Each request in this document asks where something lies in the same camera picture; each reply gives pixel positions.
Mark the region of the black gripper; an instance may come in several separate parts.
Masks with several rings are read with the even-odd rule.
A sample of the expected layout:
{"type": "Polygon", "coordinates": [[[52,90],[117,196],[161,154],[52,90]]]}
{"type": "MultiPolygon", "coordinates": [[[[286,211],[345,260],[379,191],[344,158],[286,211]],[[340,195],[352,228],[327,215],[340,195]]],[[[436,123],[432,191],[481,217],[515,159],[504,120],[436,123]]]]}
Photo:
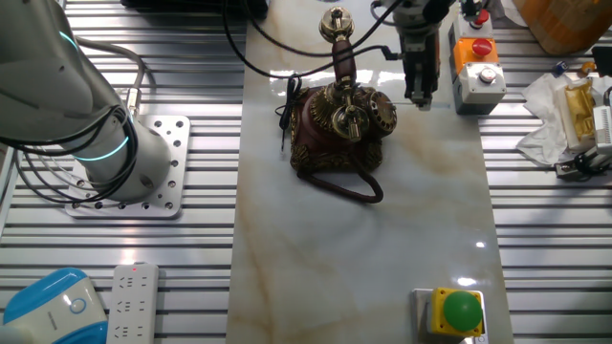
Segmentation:
{"type": "Polygon", "coordinates": [[[421,111],[431,107],[432,94],[438,89],[440,74],[439,31],[429,28],[399,30],[404,67],[405,93],[421,111]]]}

